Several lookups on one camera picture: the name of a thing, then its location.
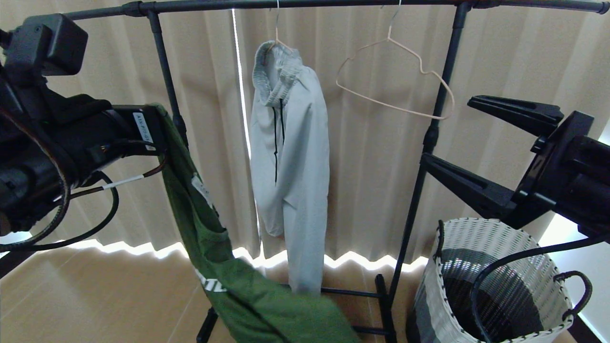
green garment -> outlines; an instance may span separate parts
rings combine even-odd
[[[162,106],[168,140],[165,190],[191,262],[207,298],[239,343],[359,342],[341,310],[330,300],[295,295],[232,254],[226,229],[188,151]]]

black metal rack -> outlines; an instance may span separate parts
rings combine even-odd
[[[281,0],[279,2],[280,7],[328,7],[328,6],[360,6],[360,5],[395,5],[397,0]],[[178,101],[176,99],[176,91],[171,78],[170,65],[167,60],[167,54],[165,51],[165,44],[163,42],[163,35],[161,30],[161,24],[159,22],[159,13],[167,12],[188,12],[188,11],[205,11],[205,10],[223,10],[223,9],[267,9],[276,8],[278,5],[276,0],[183,0],[183,1],[167,1],[167,2],[141,2],[134,1],[127,3],[122,6],[108,7],[101,9],[93,9],[79,12],[65,13],[68,18],[72,20],[83,20],[89,18],[102,18],[107,16],[147,16],[151,31],[153,33],[155,43],[157,45],[157,54],[159,55],[159,62],[163,72],[163,79],[167,88],[167,93],[170,99],[171,111],[173,113],[173,120],[178,127],[179,132],[182,134],[184,141],[186,142],[186,127],[184,120],[180,115],[178,108]],[[456,56],[458,54],[458,48],[460,38],[462,35],[462,29],[466,21],[466,14],[471,9],[487,9],[497,6],[521,6],[521,7],[541,7],[549,9],[566,9],[566,10],[579,10],[585,12],[594,12],[604,14],[610,9],[610,1],[604,2],[593,2],[586,0],[407,0],[404,1],[403,5],[454,5],[456,6],[456,13],[453,20],[453,30],[451,33],[451,40],[447,49],[447,57],[445,59],[445,66],[443,68],[443,80],[447,84],[451,81],[451,74],[453,67],[455,66]],[[433,115],[440,117],[447,91],[441,85],[437,94],[436,103],[434,105]],[[431,120],[430,126],[425,134],[423,140],[422,153],[432,153],[439,137],[439,121]],[[365,334],[376,334],[385,336],[386,342],[396,343],[396,330],[394,329],[394,323],[392,319],[392,303],[396,296],[398,288],[398,281],[400,279],[401,268],[403,266],[404,259],[406,257],[407,245],[409,238],[411,237],[411,231],[415,223],[415,216],[417,214],[417,208],[419,205],[420,198],[422,197],[422,190],[424,181],[426,178],[426,170],[420,166],[417,172],[417,179],[411,198],[411,204],[409,205],[409,212],[407,220],[404,226],[403,239],[396,261],[396,268],[392,277],[389,291],[386,290],[386,281],[384,277],[379,274],[375,278],[375,285],[377,288],[376,292],[359,292],[349,291],[345,289],[333,289],[333,288],[322,288],[322,292],[352,295],[356,297],[370,297],[377,298],[379,300],[379,309],[381,311],[382,328],[373,327],[360,327],[354,326],[354,330],[359,333]],[[213,308],[210,308],[207,317],[197,335],[197,342],[207,342],[210,338],[214,325],[218,319],[218,314]]]

curtain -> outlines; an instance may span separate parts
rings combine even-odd
[[[36,13],[120,3],[0,0],[0,4],[2,26],[8,29]],[[396,257],[400,247],[429,120],[378,106],[335,85],[346,57],[387,35],[395,10],[396,6],[370,6],[280,11],[280,39],[298,49],[304,64],[316,71],[328,107],[331,185],[326,252],[332,258],[348,251],[369,260]],[[454,11],[454,6],[403,6],[392,37],[417,51],[424,69],[440,73]],[[281,239],[265,234],[263,223],[260,229],[256,225],[237,54],[249,119],[254,52],[273,39],[275,13],[275,9],[235,11],[239,51],[231,11],[160,15],[193,158],[234,247],[246,247],[257,256],[262,240],[267,257],[284,246]],[[76,77],[51,78],[54,89],[64,95],[85,92],[113,103],[157,101],[169,109],[148,20],[124,17],[78,23],[90,34],[85,65]],[[599,137],[610,118],[609,29],[610,16],[593,13],[522,7],[470,11],[451,80],[456,111],[440,124],[435,155],[503,186],[517,186],[531,162],[534,137],[466,106],[471,96],[482,94],[553,103],[566,115],[580,110],[595,117],[590,136]],[[432,112],[439,87],[434,76],[419,74],[415,57],[391,45],[363,51],[344,68],[341,82],[374,99],[426,113]],[[112,165],[109,172],[119,180],[153,165],[153,159],[132,157]],[[98,235],[102,243],[151,241],[162,248],[178,239],[160,178],[133,182],[119,191],[120,213]],[[55,239],[99,220],[109,207],[109,196],[98,198],[75,201]],[[427,177],[408,259],[426,253],[438,219],[463,216],[476,213]],[[541,217],[526,230],[539,238],[550,217]]]

clothes hanger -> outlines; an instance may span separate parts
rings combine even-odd
[[[275,42],[273,42],[273,44],[271,44],[271,46],[267,49],[267,52],[265,52],[265,55],[267,55],[271,51],[271,49],[273,49],[273,47],[278,44],[285,46],[288,50],[290,50],[290,52],[292,52],[292,49],[289,46],[287,46],[286,44],[284,44],[282,41],[279,40],[278,22],[279,22],[279,0],[278,0],[278,14],[275,16]]]
[[[426,118],[432,118],[432,119],[437,119],[437,120],[447,119],[447,118],[449,118],[450,116],[453,115],[453,112],[455,111],[455,106],[456,106],[455,97],[453,96],[453,92],[449,88],[449,85],[447,85],[447,83],[443,80],[442,77],[440,77],[440,75],[436,71],[434,71],[434,70],[424,71],[423,70],[423,66],[422,66],[423,65],[422,58],[415,51],[409,49],[408,47],[402,45],[401,43],[398,43],[397,41],[395,41],[392,38],[392,25],[394,24],[394,18],[396,18],[396,15],[398,14],[398,11],[400,9],[400,6],[402,5],[402,2],[403,2],[403,0],[399,0],[398,1],[398,8],[396,9],[396,12],[394,13],[394,16],[392,16],[392,19],[390,20],[390,27],[388,28],[388,31],[387,31],[387,37],[384,40],[380,40],[378,42],[374,42],[374,43],[371,43],[369,45],[365,45],[365,46],[361,47],[360,49],[356,50],[356,52],[354,53],[354,55],[352,57],[346,58],[343,61],[343,63],[341,64],[341,67],[339,67],[339,70],[337,72],[337,78],[335,79],[335,83],[339,87],[341,87],[342,89],[344,89],[344,90],[346,90],[346,91],[348,91],[348,92],[350,92],[350,93],[352,93],[354,95],[360,96],[361,98],[364,98],[366,100],[373,101],[376,104],[380,104],[380,105],[383,105],[383,106],[386,106],[386,107],[389,107],[389,108],[392,108],[392,109],[395,109],[395,110],[399,110],[399,111],[402,111],[402,112],[420,115],[420,116],[426,117]],[[370,48],[372,46],[381,44],[381,43],[385,43],[385,42],[392,43],[392,44],[398,46],[399,48],[408,51],[413,56],[417,57],[417,59],[419,60],[419,69],[420,69],[420,73],[421,74],[423,74],[423,75],[433,74],[434,76],[436,76],[437,79],[439,79],[439,81],[443,85],[443,87],[445,87],[445,89],[447,89],[447,93],[449,94],[449,97],[451,98],[451,111],[449,112],[448,115],[446,115],[444,117],[437,117],[437,116],[433,116],[433,115],[430,115],[430,114],[425,114],[425,113],[417,112],[417,111],[414,111],[414,110],[403,109],[403,108],[396,107],[396,106],[393,106],[393,105],[390,105],[390,104],[382,103],[381,101],[375,100],[373,98],[369,98],[368,96],[365,96],[365,95],[362,95],[360,93],[357,93],[357,92],[355,92],[355,91],[353,91],[351,89],[348,89],[347,87],[343,86],[342,84],[339,84],[339,76],[341,75],[341,70],[343,69],[343,67],[345,66],[347,61],[349,61],[349,60],[353,61],[360,51],[362,51],[364,49],[367,49],[367,48]]]

woven basket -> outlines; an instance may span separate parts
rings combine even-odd
[[[409,343],[482,342],[470,312],[470,290],[478,273],[507,255],[538,247],[519,229],[481,218],[440,223],[432,256],[407,321]],[[478,309],[494,342],[548,342],[568,329],[577,311],[564,280],[578,272],[559,274],[548,255],[512,262],[496,269],[482,283]],[[582,309],[590,297],[578,304]]]

